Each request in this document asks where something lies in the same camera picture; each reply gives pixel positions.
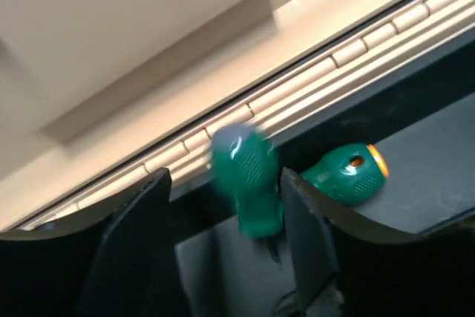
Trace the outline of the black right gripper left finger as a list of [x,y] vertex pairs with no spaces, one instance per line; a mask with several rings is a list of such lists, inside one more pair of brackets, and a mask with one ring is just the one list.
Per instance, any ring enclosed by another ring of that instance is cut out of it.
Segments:
[[39,228],[3,232],[1,314],[138,315],[170,191],[169,171],[158,169]]

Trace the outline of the tan plastic toolbox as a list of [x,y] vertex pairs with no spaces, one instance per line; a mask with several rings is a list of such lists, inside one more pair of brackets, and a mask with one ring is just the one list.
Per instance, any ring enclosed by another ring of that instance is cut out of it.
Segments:
[[1,0],[1,229],[276,137],[474,28],[474,0]]

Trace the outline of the green stubby screwdriver grey cap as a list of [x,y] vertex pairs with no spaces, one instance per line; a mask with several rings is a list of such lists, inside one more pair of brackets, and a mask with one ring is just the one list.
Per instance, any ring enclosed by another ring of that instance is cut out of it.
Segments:
[[214,133],[210,153],[213,185],[237,215],[240,233],[266,247],[278,261],[284,214],[272,141],[251,125],[234,123]]

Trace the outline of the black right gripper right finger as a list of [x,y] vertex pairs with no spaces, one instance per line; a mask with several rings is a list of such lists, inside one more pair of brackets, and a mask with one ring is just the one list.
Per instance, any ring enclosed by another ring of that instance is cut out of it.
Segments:
[[344,316],[472,316],[474,228],[403,232],[281,172],[286,236],[302,307],[334,284]]

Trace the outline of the green stubby screwdriver orange cap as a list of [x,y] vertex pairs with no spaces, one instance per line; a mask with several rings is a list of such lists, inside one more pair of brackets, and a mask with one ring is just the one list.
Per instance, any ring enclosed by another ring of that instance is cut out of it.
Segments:
[[327,152],[303,179],[328,197],[348,206],[375,196],[389,177],[387,164],[378,149],[366,143],[351,143]]

